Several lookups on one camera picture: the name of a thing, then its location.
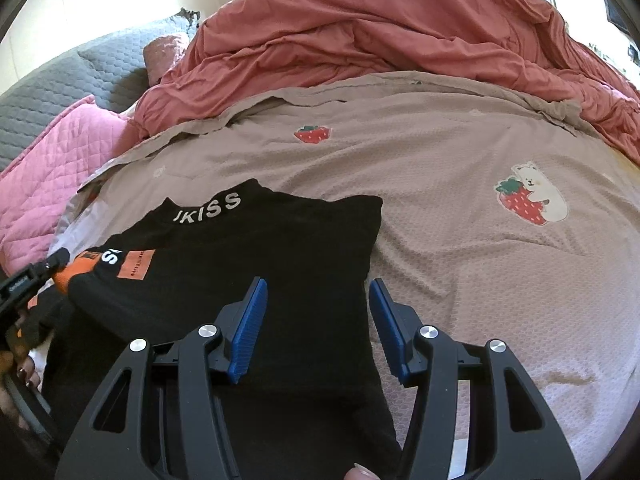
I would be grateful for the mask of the person's left hand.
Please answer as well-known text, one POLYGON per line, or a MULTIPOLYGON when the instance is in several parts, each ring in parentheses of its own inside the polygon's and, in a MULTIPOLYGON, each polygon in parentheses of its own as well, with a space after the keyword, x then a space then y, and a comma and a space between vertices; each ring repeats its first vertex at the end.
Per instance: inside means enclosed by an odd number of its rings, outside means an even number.
POLYGON ((11 351, 1 351, 1 413, 17 427, 29 432, 39 429, 38 420, 32 415, 24 417, 23 404, 14 402, 13 393, 37 390, 40 384, 35 362, 28 353, 16 356, 11 351))

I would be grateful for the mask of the person's right hand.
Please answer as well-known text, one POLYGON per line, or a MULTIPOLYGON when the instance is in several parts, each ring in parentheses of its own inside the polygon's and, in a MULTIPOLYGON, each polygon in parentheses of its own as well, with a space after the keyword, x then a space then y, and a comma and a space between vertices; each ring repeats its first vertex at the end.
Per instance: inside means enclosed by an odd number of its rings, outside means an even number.
POLYGON ((346 472, 344 480, 380 480, 380 477, 367 467, 354 463, 346 472))

